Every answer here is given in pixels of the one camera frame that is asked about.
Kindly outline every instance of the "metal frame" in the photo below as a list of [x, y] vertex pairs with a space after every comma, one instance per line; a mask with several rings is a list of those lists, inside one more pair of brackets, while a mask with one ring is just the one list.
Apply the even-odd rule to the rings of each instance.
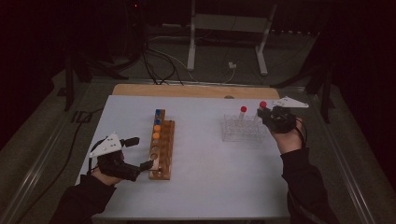
[[[265, 64], [264, 56], [262, 54], [268, 35], [271, 30], [272, 20], [276, 12], [276, 4], [272, 5], [270, 15], [268, 18], [250, 18], [250, 17], [231, 17], [220, 15], [206, 15], [195, 13], [195, 0], [191, 0], [191, 35], [190, 35], [190, 49], [189, 58], [187, 60], [187, 70], [193, 71], [195, 66], [195, 29], [210, 29], [210, 30], [229, 30], [229, 31], [244, 31], [244, 32], [262, 32], [262, 42], [256, 46], [257, 61], [259, 63], [260, 74], [262, 76], [268, 75], [267, 66]], [[225, 29], [221, 27], [222, 21], [233, 21], [232, 29]]]

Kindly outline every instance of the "floor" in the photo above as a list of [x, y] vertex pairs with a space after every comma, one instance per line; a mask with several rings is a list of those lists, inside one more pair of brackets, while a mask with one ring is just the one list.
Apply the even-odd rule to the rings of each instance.
[[[57, 96], [58, 90], [64, 87], [64, 72], [54, 77], [54, 91], [0, 152], [2, 218], [8, 215], [12, 216], [14, 222], [18, 219], [20, 223], [48, 222], [64, 189], [76, 182], [100, 119], [100, 112], [96, 113], [89, 123], [84, 123], [80, 127], [70, 120], [76, 111], [93, 111], [105, 106], [107, 96], [118, 83], [152, 83], [146, 65], [149, 64], [148, 67], [152, 68], [151, 74], [155, 71], [157, 80], [173, 74], [174, 67], [177, 69], [178, 76], [174, 73], [163, 84], [268, 87], [296, 75], [315, 43], [315, 38], [309, 35], [271, 34], [264, 50], [269, 75], [263, 77], [259, 74], [254, 53], [257, 36], [238, 43], [230, 43], [233, 41], [224, 37], [224, 40], [229, 41], [224, 41], [221, 45], [215, 44], [223, 40], [221, 36], [209, 36], [205, 41], [198, 42], [193, 72], [185, 69], [189, 49], [186, 36], [167, 37], [167, 33], [164, 33], [152, 38], [148, 45], [150, 50], [146, 51], [146, 62], [141, 58], [133, 66], [120, 72], [128, 77], [128, 80], [115, 80], [92, 69], [94, 77], [91, 83], [76, 81], [76, 100], [69, 112], [64, 112], [64, 97]], [[173, 65], [158, 57], [156, 51], [168, 55]], [[236, 68], [228, 68], [228, 62], [236, 63]], [[278, 91], [281, 96], [288, 95], [311, 105], [309, 110], [295, 109], [293, 112], [304, 117], [310, 130], [308, 145], [313, 148], [310, 159], [323, 174], [335, 214], [342, 223], [395, 223], [395, 193], [380, 171], [339, 90], [332, 86], [333, 108], [329, 110], [331, 123], [326, 124], [318, 112], [320, 92], [315, 95], [304, 93], [307, 80], [300, 80]], [[67, 160], [68, 155], [71, 155], [70, 161]], [[46, 162], [39, 166], [41, 169], [32, 169], [37, 167], [35, 161], [40, 157], [45, 157]], [[28, 184], [31, 188], [27, 188], [22, 181], [33, 171], [36, 172], [36, 178], [31, 179]], [[56, 182], [46, 189], [60, 171]], [[16, 209], [9, 211], [10, 206]], [[102, 224], [167, 222], [171, 221], [94, 219], [94, 223]], [[184, 220], [172, 221], [175, 222], [191, 223]], [[194, 222], [283, 224], [289, 223], [289, 219], [278, 217]]]

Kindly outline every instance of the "dark background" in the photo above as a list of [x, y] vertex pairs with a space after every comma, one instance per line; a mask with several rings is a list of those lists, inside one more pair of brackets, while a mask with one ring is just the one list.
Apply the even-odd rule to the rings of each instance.
[[[243, 1], [197, 1], [197, 11], [241, 15], [260, 14]], [[337, 85], [361, 126], [391, 185], [396, 188], [392, 164], [396, 161], [393, 139], [395, 75], [395, 2], [393, 1], [277, 1], [273, 29], [318, 36], [305, 65], [336, 62], [332, 83]], [[2, 118], [0, 147], [52, 91], [51, 78], [64, 69], [68, 48], [83, 49], [95, 59], [108, 57], [111, 39], [121, 35], [123, 4], [138, 3], [146, 24], [187, 25], [190, 1], [29, 1], [0, 5]], [[103, 16], [113, 18], [98, 25]]]

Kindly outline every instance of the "wooden block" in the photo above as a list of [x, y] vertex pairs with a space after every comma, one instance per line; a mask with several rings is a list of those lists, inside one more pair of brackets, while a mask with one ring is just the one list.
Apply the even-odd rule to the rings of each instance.
[[[170, 180], [172, 167], [172, 152], [175, 132], [175, 121], [165, 120], [165, 110], [161, 110], [161, 130], [158, 141], [151, 136], [151, 144], [149, 148], [149, 159], [154, 160], [151, 168], [149, 179], [152, 180]], [[152, 133], [155, 133], [155, 116], [153, 122]]]

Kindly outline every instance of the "wire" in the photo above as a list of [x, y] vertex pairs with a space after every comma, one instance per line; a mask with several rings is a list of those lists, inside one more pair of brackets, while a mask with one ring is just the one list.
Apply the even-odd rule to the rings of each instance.
[[[94, 111], [92, 111], [92, 112], [88, 112], [89, 114], [88, 114], [83, 120], [91, 118], [92, 115], [93, 115], [94, 113], [97, 113], [97, 112], [99, 112], [99, 111], [101, 111], [101, 110], [103, 110], [103, 108], [94, 110]], [[75, 131], [74, 136], [73, 136], [72, 144], [70, 145], [70, 148], [69, 148], [69, 152], [68, 152], [68, 155], [67, 155], [67, 159], [66, 159], [66, 161], [64, 162], [64, 166], [63, 166], [62, 169], [59, 171], [59, 173], [55, 176], [55, 178], [49, 183], [49, 185], [41, 192], [41, 194], [39, 194], [38, 197], [30, 204], [30, 206], [22, 213], [22, 215], [20, 216], [20, 218], [15, 222], [16, 224], [18, 224], [18, 223], [21, 222], [21, 220], [26, 216], [26, 214], [35, 206], [35, 204], [36, 204], [38, 201], [40, 201], [40, 199], [44, 196], [44, 194], [47, 193], [47, 191], [55, 184], [55, 182], [56, 182], [56, 181], [58, 180], [58, 178], [61, 176], [62, 172], [64, 171], [64, 169], [66, 168], [67, 164], [68, 164], [69, 161], [70, 161], [70, 158], [71, 158], [72, 153], [73, 153], [73, 147], [74, 147], [74, 144], [76, 143], [78, 131], [79, 131], [79, 129], [81, 128], [81, 125], [82, 125], [82, 124], [83, 124], [83, 122], [81, 122], [81, 123], [77, 126], [77, 128], [76, 128], [76, 131]]]
[[170, 58], [170, 55], [167, 55], [167, 54], [165, 54], [165, 53], [162, 53], [162, 52], [160, 52], [160, 51], [158, 51], [158, 50], [156, 50], [156, 49], [148, 49], [148, 50], [150, 50], [150, 51], [152, 51], [152, 52], [155, 52], [155, 53], [161, 55], [160, 58], [165, 59], [166, 61], [168, 61], [168, 62], [172, 65], [173, 72], [172, 72], [169, 76], [163, 78], [162, 81], [160, 82], [160, 85], [163, 84], [163, 82], [166, 83], [165, 80], [168, 79], [168, 78], [170, 78], [172, 75], [174, 75], [174, 74], [176, 73], [176, 74], [177, 74], [177, 79], [178, 79], [178, 81], [179, 81], [180, 84], [183, 86], [184, 84], [183, 84], [183, 82], [182, 82], [181, 79], [180, 79], [180, 75], [179, 75], [179, 73], [178, 73], [178, 71], [177, 71], [177, 68], [176, 68], [175, 64], [172, 62], [172, 60], [171, 60], [171, 58]]
[[155, 85], [158, 85], [157, 79], [155, 78], [156, 74], [154, 73], [154, 71], [151, 71], [151, 70], [153, 70], [152, 69], [152, 65], [149, 64], [149, 61], [148, 61], [148, 59], [146, 57], [146, 52], [145, 51], [143, 51], [142, 56], [143, 56], [143, 64], [146, 66], [146, 70], [148, 71], [148, 75], [151, 77], [153, 83]]
[[235, 68], [233, 68], [233, 74], [231, 75], [230, 79], [228, 79], [225, 82], [221, 82], [220, 84], [226, 84], [227, 82], [231, 81], [231, 79], [233, 79], [233, 76], [235, 75]]
[[303, 135], [301, 133], [301, 131], [297, 127], [295, 128], [295, 130], [297, 130], [297, 132], [299, 133], [300, 138], [301, 138], [302, 143], [303, 143], [303, 147], [305, 147], [306, 143], [308, 141], [308, 130], [306, 129], [306, 126], [303, 124], [302, 121], [300, 121], [299, 119], [296, 119], [296, 121], [300, 122], [303, 125], [305, 135]]
[[156, 52], [158, 52], [158, 53], [161, 53], [161, 54], [163, 54], [163, 55], [166, 55], [166, 56], [168, 56], [169, 58], [172, 58], [172, 59], [174, 59], [175, 61], [177, 61], [178, 63], [180, 63], [181, 65], [183, 65], [183, 67], [186, 68], [186, 71], [187, 71], [187, 73], [189, 74], [190, 78], [191, 78], [192, 80], [194, 80], [195, 82], [200, 83], [200, 81], [196, 80], [196, 79], [191, 75], [190, 71], [187, 69], [186, 64], [184, 64], [183, 62], [181, 62], [178, 58], [176, 58], [176, 57], [174, 57], [174, 56], [172, 56], [172, 55], [169, 55], [169, 54], [165, 54], [165, 53], [163, 53], [163, 52], [159, 52], [159, 51], [156, 50], [156, 49], [151, 49], [151, 50], [154, 50], [154, 51], [156, 51]]
[[125, 18], [126, 18], [126, 34], [125, 34], [125, 44], [124, 44], [124, 49], [122, 51], [122, 55], [125, 53], [126, 51], [126, 47], [128, 45], [128, 33], [129, 33], [129, 16], [128, 16], [128, 8], [126, 6], [126, 0], [123, 0], [123, 5], [124, 5], [124, 9], [125, 9]]

